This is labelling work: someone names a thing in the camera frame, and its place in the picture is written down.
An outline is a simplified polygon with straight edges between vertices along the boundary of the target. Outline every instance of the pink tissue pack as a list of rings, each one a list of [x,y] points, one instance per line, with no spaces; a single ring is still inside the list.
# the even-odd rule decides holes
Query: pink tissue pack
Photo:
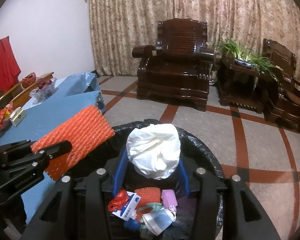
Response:
[[[173,189],[163,189],[161,193],[163,206],[173,212],[176,212],[176,206],[178,206],[178,202],[176,199],[176,195],[174,194]]]

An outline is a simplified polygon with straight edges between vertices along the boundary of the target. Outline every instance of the silver bolt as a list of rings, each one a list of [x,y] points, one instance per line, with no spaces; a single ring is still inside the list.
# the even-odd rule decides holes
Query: silver bolt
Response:
[[[61,179],[62,182],[69,182],[70,181],[70,177],[69,176],[64,176]]]
[[[105,174],[105,173],[106,173],[106,170],[105,170],[105,169],[103,169],[103,168],[97,169],[97,174],[103,175],[103,174]]]
[[[234,181],[240,181],[241,178],[240,178],[239,175],[235,174],[235,175],[232,176],[232,179],[233,179]]]
[[[199,174],[205,174],[206,170],[204,168],[197,168],[197,173],[199,173]]]

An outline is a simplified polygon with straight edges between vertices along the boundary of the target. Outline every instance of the curtain fold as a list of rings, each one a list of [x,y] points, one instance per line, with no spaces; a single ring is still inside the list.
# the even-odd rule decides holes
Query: curtain fold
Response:
[[[300,80],[300,9],[293,0],[89,0],[91,41],[100,74],[135,75],[134,46],[154,45],[157,23],[171,18],[208,22],[208,44],[230,37],[262,51],[263,38],[296,54]]]

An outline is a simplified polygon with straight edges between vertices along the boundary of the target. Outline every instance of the trash can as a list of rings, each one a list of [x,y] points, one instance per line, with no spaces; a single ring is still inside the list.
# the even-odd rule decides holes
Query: trash can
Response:
[[[69,170],[69,174],[77,181],[80,181],[82,178],[89,176],[89,174],[95,171],[96,169],[105,167],[108,160],[119,156],[119,154],[122,152],[123,147],[125,147],[126,145],[128,135],[135,128],[140,129],[149,126],[150,124],[160,123],[161,122],[159,122],[158,120],[146,119],[143,122],[136,121],[113,127],[115,135],[100,146],[98,146],[95,150],[90,152],[84,159],[80,160],[73,168]],[[217,158],[210,151],[210,149],[201,140],[199,140],[196,136],[192,135],[191,133],[178,127],[177,131],[181,142],[181,153],[186,157],[192,158],[196,162],[196,164],[210,171],[212,174],[224,178],[224,173],[222,171],[221,165],[218,162]],[[175,190],[178,188],[178,184],[179,181],[176,171],[173,172],[166,179],[147,179],[135,171],[132,163],[128,163],[122,187],[130,192],[134,192],[135,189],[143,187],[158,187],[160,189]],[[80,214],[85,213],[85,210],[83,210],[83,203],[84,198],[82,199],[82,205],[79,204],[78,206],[79,217]],[[139,232],[132,232],[123,227],[123,220],[112,215],[110,212],[108,213],[108,216],[113,239],[141,239]],[[222,194],[218,197],[218,215],[216,225],[217,236],[223,225]],[[82,235],[84,234],[84,232],[84,229],[79,229],[78,234],[80,239],[84,239],[84,235]],[[162,239],[162,236],[156,236],[154,239]]]

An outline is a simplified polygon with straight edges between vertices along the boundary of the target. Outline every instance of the orange foam fruit sleeve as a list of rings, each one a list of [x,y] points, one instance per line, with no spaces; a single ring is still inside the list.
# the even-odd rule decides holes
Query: orange foam fruit sleeve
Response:
[[[112,136],[114,136],[112,127],[100,110],[91,105],[43,136],[31,146],[31,149],[36,153],[41,148],[64,140],[71,142],[71,151],[50,160],[45,170],[56,181],[89,152]]]
[[[140,221],[143,214],[147,214],[151,211],[150,208],[145,209],[143,211],[139,211],[140,207],[144,207],[149,203],[152,202],[161,202],[161,190],[158,187],[144,187],[139,188],[134,191],[138,196],[141,197],[138,206],[136,207],[137,210],[137,221]]]

